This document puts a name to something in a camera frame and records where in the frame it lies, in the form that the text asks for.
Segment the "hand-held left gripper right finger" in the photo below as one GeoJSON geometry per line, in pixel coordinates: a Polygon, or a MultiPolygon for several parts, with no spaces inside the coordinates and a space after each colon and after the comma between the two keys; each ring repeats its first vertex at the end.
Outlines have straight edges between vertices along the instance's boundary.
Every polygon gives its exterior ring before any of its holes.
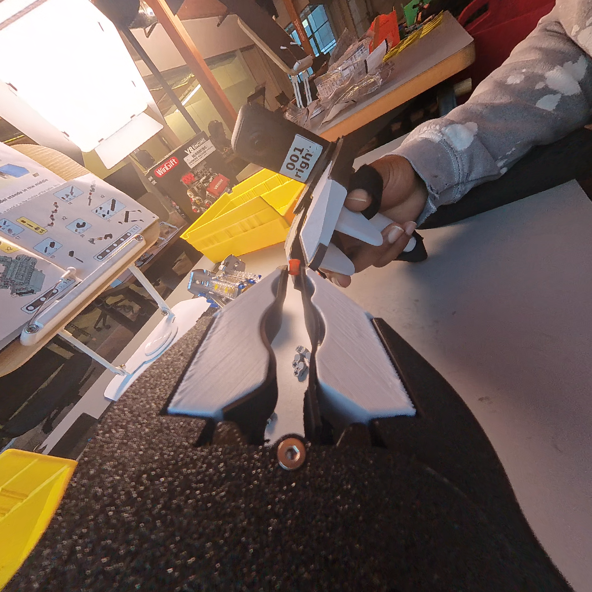
{"type": "Polygon", "coordinates": [[[373,316],[306,269],[302,302],[313,347],[320,413],[334,428],[416,409],[372,324],[373,316]]]}

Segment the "brick engine model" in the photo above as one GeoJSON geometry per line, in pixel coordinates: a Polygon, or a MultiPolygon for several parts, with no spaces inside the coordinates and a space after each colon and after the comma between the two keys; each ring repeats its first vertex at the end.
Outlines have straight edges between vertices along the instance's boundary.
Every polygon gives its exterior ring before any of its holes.
{"type": "Polygon", "coordinates": [[[217,272],[195,269],[189,276],[188,291],[206,298],[213,306],[223,307],[261,280],[261,275],[246,272],[246,264],[234,255],[220,263],[217,272]]]}

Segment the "instruction booklet on stand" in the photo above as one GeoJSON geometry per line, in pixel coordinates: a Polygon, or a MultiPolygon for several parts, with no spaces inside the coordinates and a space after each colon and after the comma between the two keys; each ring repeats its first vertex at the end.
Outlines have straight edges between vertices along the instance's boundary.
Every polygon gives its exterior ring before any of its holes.
{"type": "Polygon", "coordinates": [[[197,312],[196,306],[167,305],[163,297],[157,295],[154,289],[148,287],[148,279],[138,277],[142,272],[150,272],[156,270],[157,265],[163,265],[165,255],[172,255],[173,248],[181,248],[188,252],[188,257],[194,263],[199,260],[201,256],[197,255],[196,249],[190,247],[188,243],[180,238],[181,233],[189,226],[189,223],[166,198],[156,195],[155,192],[146,192],[140,198],[140,204],[147,205],[150,211],[153,211],[154,205],[159,204],[158,210],[165,209],[167,211],[163,217],[152,222],[147,229],[141,232],[144,243],[137,241],[135,238],[131,239],[131,246],[141,249],[121,248],[115,254],[117,265],[109,268],[105,277],[94,281],[84,292],[77,295],[73,302],[70,303],[70,308],[60,313],[57,321],[50,322],[49,328],[53,330],[53,333],[42,336],[38,342],[32,345],[22,344],[18,336],[3,347],[1,349],[1,376],[14,372],[40,351],[52,338],[60,336],[71,345],[87,353],[108,370],[115,372],[114,381],[117,383],[117,387],[108,387],[105,391],[105,397],[116,401],[148,366],[161,357],[169,347],[189,330],[189,320],[191,318],[189,313],[195,315],[197,312]],[[104,360],[97,352],[90,350],[83,343],[76,340],[66,331],[66,325],[84,308],[93,304],[100,297],[106,297],[114,290],[123,289],[124,284],[112,286],[112,283],[121,276],[129,283],[138,281],[144,285],[152,298],[149,303],[158,305],[160,312],[157,314],[158,324],[155,329],[152,329],[145,342],[132,354],[126,364],[115,366],[114,363],[104,360]]]}

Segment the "pile of clear plastic bags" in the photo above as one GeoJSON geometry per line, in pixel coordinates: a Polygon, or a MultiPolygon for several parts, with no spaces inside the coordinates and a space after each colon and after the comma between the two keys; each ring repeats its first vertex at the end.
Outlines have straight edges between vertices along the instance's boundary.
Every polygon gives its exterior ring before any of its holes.
{"type": "Polygon", "coordinates": [[[388,41],[383,40],[371,51],[369,38],[350,45],[327,73],[315,78],[317,99],[304,108],[288,104],[285,118],[311,129],[310,119],[314,116],[322,115],[322,123],[329,122],[345,108],[379,90],[392,70],[390,65],[383,64],[388,49],[388,41]]]}

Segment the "white lamp panel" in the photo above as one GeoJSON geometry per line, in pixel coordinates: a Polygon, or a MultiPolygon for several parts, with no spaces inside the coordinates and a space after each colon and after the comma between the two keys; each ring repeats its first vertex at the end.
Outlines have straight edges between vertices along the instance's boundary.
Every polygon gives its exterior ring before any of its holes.
{"type": "Polygon", "coordinates": [[[1,117],[107,169],[165,124],[113,23],[90,1],[1,1],[1,117]]]}

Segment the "wooden background table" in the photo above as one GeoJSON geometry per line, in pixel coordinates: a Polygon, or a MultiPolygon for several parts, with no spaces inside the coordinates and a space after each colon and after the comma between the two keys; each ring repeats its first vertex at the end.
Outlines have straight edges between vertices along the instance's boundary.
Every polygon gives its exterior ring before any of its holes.
{"type": "Polygon", "coordinates": [[[469,67],[475,60],[474,40],[449,12],[440,25],[396,55],[394,69],[381,88],[323,123],[324,114],[311,120],[311,129],[333,141],[387,114],[419,94],[469,67]]]}

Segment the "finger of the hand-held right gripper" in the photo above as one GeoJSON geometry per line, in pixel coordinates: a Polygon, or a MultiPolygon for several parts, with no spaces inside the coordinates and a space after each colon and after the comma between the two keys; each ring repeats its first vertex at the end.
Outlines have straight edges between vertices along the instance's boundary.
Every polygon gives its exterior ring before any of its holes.
{"type": "Polygon", "coordinates": [[[298,259],[313,270],[348,270],[348,258],[331,237],[346,197],[346,189],[334,179],[322,177],[312,200],[294,218],[285,241],[287,260],[298,259]]]}

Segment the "dark cloth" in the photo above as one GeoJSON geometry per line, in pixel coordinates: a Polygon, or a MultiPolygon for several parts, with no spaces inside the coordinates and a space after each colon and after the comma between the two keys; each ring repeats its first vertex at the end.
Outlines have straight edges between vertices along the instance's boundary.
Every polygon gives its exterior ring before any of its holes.
{"type": "Polygon", "coordinates": [[[419,225],[437,228],[490,211],[577,180],[591,197],[591,130],[581,128],[559,141],[537,146],[505,175],[471,189],[457,203],[444,205],[419,225]]]}

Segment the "pile of grey connectors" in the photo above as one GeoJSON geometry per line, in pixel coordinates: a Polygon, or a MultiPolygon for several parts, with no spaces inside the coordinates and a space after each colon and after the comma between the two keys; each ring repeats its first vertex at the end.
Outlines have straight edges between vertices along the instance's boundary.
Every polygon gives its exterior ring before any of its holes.
{"type": "Polygon", "coordinates": [[[292,361],[293,375],[299,382],[303,382],[310,369],[311,352],[304,346],[299,345],[295,348],[296,354],[292,361]]]}

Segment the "black light bar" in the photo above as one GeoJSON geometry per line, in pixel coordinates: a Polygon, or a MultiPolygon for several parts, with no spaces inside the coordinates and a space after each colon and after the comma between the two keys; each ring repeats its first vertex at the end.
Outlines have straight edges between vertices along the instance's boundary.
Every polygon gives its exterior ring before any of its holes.
{"type": "Polygon", "coordinates": [[[255,1],[221,1],[236,14],[243,31],[289,76],[313,65],[313,58],[255,1]]]}

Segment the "black printed kit box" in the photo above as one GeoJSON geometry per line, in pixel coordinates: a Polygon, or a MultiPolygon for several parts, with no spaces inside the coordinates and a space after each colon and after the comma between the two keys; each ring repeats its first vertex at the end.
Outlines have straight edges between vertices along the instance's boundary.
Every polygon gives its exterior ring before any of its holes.
{"type": "Polygon", "coordinates": [[[165,156],[146,176],[191,222],[236,183],[222,153],[204,132],[165,156]]]}

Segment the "orange box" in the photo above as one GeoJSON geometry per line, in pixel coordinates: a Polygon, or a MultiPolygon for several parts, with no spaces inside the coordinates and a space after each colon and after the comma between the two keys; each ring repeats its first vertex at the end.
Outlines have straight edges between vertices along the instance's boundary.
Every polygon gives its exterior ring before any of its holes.
{"type": "Polygon", "coordinates": [[[388,14],[378,15],[372,22],[366,34],[371,39],[369,46],[370,52],[373,52],[378,48],[383,41],[386,41],[387,50],[398,45],[400,42],[400,34],[396,11],[393,10],[388,14]]]}

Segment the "red tote bag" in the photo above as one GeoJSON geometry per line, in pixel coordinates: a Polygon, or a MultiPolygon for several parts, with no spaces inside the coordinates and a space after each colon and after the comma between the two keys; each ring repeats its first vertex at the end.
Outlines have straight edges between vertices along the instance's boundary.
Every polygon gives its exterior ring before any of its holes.
{"type": "Polygon", "coordinates": [[[555,1],[473,1],[462,11],[458,22],[474,39],[476,57],[467,69],[473,88],[507,59],[554,5],[555,1]]]}

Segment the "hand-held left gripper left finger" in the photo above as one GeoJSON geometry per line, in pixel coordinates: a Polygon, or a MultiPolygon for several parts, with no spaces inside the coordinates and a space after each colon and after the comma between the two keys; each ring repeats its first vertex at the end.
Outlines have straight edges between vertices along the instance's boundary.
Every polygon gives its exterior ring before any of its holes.
{"type": "Polygon", "coordinates": [[[170,414],[267,420],[277,404],[270,346],[281,326],[288,279],[280,266],[214,316],[174,391],[170,414]]]}

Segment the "grey desk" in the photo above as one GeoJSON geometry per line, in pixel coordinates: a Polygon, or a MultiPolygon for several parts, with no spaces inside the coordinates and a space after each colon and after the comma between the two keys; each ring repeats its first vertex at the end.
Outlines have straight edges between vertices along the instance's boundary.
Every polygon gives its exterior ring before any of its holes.
{"type": "Polygon", "coordinates": [[[570,181],[425,231],[428,260],[346,295],[463,398],[535,535],[591,591],[591,187],[570,181]]]}

